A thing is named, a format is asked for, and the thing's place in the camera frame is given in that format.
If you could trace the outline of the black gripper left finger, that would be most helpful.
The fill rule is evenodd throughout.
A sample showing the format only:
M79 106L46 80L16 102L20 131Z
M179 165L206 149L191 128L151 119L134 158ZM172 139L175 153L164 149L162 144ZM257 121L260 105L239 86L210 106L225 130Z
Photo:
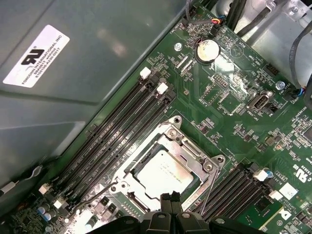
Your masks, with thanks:
M108 224L90 231L91 234L171 234L173 208L171 196L160 196L161 208L159 211L149 212L142 221L132 216L122 216Z

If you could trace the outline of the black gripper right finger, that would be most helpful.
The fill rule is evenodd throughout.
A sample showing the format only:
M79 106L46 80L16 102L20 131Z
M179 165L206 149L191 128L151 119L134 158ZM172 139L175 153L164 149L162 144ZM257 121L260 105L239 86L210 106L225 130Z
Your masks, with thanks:
M180 193L172 193L172 215L178 234L257 234L258 229L223 216L209 222L198 213L185 212L180 202Z

